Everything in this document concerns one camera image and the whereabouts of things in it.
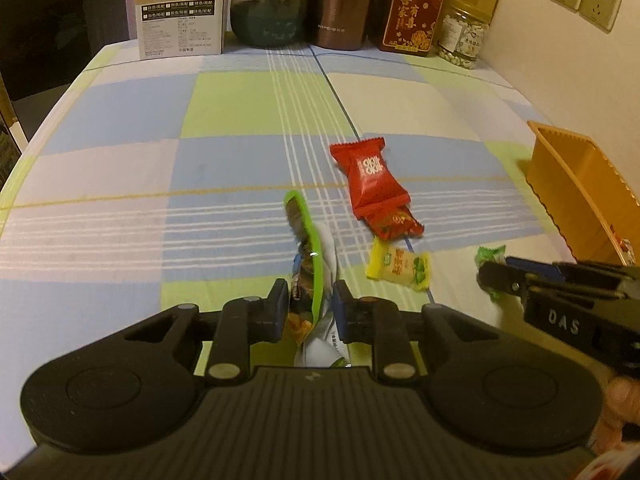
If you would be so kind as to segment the person's right hand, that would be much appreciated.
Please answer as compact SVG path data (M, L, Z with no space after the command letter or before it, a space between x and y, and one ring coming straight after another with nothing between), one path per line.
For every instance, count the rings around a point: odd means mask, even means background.
M602 412L593 430L593 452L601 455L619 448L622 443L638 443L639 437L627 439L624 428L639 425L640 385L638 379L613 377L606 386Z

